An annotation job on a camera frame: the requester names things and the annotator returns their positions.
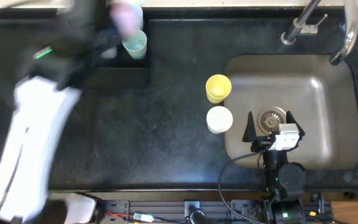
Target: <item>yellow cup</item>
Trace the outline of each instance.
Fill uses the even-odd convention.
[[[205,84],[206,97],[211,103],[222,102],[231,91],[231,82],[224,75],[213,75]]]

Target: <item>black countertop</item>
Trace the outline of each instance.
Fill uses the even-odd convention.
[[[299,37],[287,46],[280,35],[299,15],[298,9],[145,11],[148,87],[84,92],[60,140],[50,188],[216,189],[229,157],[224,134],[212,134],[206,126],[206,113],[214,106],[205,95],[208,77],[222,73],[230,59],[242,54],[336,52],[344,39],[337,28],[343,10],[329,12],[317,36]],[[311,22],[324,13],[318,10]],[[0,156],[11,118],[11,93],[19,79],[18,55],[29,44],[53,36],[45,28],[48,23],[0,21]],[[358,41],[346,62],[354,71],[358,98]],[[263,178],[256,169],[231,166],[223,182],[229,189],[262,190]],[[358,189],[358,165],[307,170],[306,188]]]

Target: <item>faucet handle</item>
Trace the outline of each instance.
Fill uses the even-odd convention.
[[[299,35],[316,35],[318,32],[318,26],[328,17],[327,14],[316,25],[305,25]]]

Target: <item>faucet spout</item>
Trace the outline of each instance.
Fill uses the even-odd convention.
[[[346,15],[346,34],[344,45],[338,53],[331,56],[329,62],[331,65],[338,65],[351,52],[358,35],[358,10],[357,1],[343,0]]]

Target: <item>stainless steel sink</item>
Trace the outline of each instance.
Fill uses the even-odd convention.
[[[306,136],[299,148],[288,153],[290,162],[309,169],[354,167],[358,163],[358,109],[353,76],[344,62],[332,66],[328,59],[328,55],[232,59],[224,71],[232,82],[232,91],[224,100],[234,118],[225,132],[229,157],[250,153],[250,143],[241,141],[248,112],[254,115],[257,134],[266,135],[285,122],[282,111],[291,111]],[[257,157],[237,164],[257,167]]]

